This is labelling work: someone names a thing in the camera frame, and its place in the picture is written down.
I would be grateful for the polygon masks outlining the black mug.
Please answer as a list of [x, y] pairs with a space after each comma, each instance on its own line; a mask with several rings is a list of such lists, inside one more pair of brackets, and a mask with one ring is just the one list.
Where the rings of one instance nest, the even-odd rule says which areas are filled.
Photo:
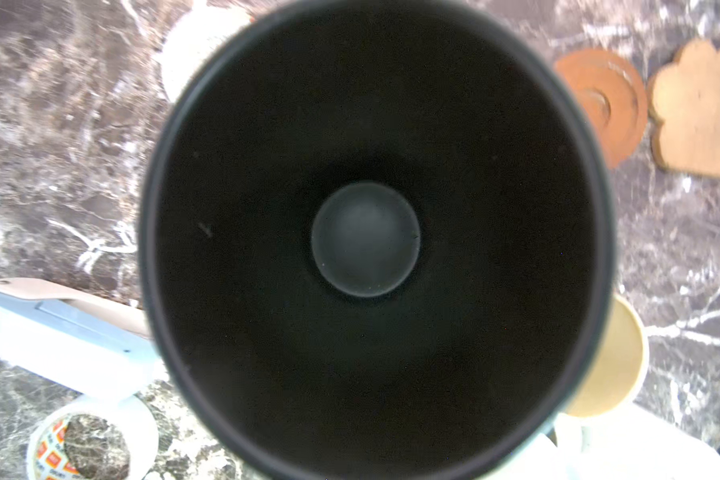
[[551, 67], [457, 1], [294, 1], [167, 119], [144, 305], [206, 428], [274, 479], [473, 479], [546, 432], [615, 273], [608, 173]]

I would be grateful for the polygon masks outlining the white multicolour zigzag woven coaster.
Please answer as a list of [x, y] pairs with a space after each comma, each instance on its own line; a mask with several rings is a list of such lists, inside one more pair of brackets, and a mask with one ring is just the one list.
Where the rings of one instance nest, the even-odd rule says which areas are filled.
[[168, 32], [157, 54], [167, 100], [175, 103], [214, 52], [252, 21], [242, 7], [217, 7], [195, 1]]

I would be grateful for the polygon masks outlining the round brown wooden coaster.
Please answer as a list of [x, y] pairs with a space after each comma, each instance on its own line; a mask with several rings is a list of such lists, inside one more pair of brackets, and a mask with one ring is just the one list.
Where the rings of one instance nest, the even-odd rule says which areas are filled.
[[634, 153], [648, 117], [647, 93], [636, 68], [604, 49], [570, 52], [554, 63], [589, 118], [608, 168]]

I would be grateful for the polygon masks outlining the cork paw shaped coaster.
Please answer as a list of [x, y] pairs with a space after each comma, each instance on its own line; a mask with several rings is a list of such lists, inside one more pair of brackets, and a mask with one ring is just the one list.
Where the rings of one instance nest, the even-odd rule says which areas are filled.
[[655, 161], [663, 168], [720, 178], [720, 47], [694, 39], [649, 81]]

